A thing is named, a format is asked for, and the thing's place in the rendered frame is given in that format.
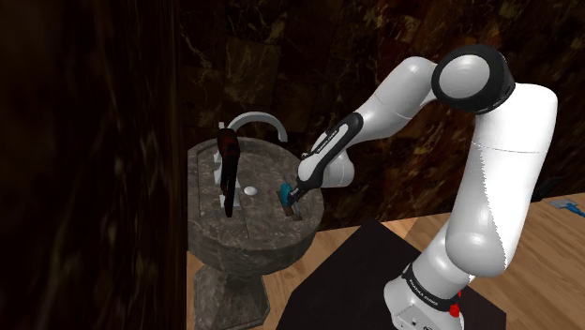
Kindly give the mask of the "dark red long object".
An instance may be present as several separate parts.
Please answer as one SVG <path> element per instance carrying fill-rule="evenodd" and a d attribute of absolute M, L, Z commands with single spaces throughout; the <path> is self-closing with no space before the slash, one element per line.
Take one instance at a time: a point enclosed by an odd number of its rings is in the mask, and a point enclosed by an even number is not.
<path fill-rule="evenodd" d="M 221 156 L 220 188 L 224 197 L 224 211 L 227 218 L 233 216 L 233 200 L 238 161 L 241 150 L 236 133 L 231 128 L 221 128 L 217 136 L 217 148 Z"/>

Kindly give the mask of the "grey curved faucet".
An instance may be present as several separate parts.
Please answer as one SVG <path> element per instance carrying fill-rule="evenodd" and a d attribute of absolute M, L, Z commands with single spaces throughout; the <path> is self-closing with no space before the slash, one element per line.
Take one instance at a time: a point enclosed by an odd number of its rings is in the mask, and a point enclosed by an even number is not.
<path fill-rule="evenodd" d="M 267 112 L 245 112 L 236 116 L 228 125 L 225 125 L 223 122 L 218 123 L 218 128 L 231 128 L 235 131 L 237 136 L 237 130 L 249 123 L 253 122 L 261 122 L 265 124 L 269 124 L 277 130 L 277 137 L 278 140 L 282 143 L 288 141 L 288 133 L 282 123 L 272 114 Z M 219 185 L 220 188 L 220 174 L 221 174 L 221 156 L 218 151 L 218 137 L 217 137 L 217 148 L 214 154 L 214 162 L 218 165 L 218 168 L 214 171 L 214 181 L 216 185 Z M 235 194 L 233 200 L 233 210 L 239 209 L 241 207 L 241 203 L 239 201 L 239 189 L 241 188 L 239 181 L 236 175 L 235 181 Z M 223 202 L 224 197 L 221 194 L 219 195 L 220 206 L 224 209 Z"/>

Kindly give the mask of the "grey stone pedestal sink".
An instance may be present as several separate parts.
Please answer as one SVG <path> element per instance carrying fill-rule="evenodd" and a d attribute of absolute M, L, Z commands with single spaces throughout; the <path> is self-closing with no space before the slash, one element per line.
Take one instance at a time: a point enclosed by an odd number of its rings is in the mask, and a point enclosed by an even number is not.
<path fill-rule="evenodd" d="M 241 137 L 239 187 L 232 215 L 221 204 L 214 140 L 187 152 L 188 250 L 202 262 L 193 278 L 194 330 L 248 330 L 270 311 L 263 276 L 285 269 L 310 247 L 323 217 L 323 195 L 310 191 L 287 216 L 280 186 L 298 158 L 270 142 Z"/>

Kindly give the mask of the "black robot stand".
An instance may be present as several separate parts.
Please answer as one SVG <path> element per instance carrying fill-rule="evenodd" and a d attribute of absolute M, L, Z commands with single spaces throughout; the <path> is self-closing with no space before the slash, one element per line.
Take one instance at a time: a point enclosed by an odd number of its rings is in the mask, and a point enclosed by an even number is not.
<path fill-rule="evenodd" d="M 367 220 L 292 292 L 277 330 L 505 330 L 444 237 L 419 251 Z"/>

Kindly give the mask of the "blue and brown brush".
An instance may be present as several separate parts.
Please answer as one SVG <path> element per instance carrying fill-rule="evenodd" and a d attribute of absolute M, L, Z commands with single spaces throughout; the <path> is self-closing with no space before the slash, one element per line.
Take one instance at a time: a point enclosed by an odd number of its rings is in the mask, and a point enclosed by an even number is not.
<path fill-rule="evenodd" d="M 292 218 L 294 221 L 302 219 L 300 209 L 296 203 L 289 203 L 288 197 L 293 190 L 289 183 L 283 183 L 278 191 L 278 199 L 281 203 L 286 217 Z"/>

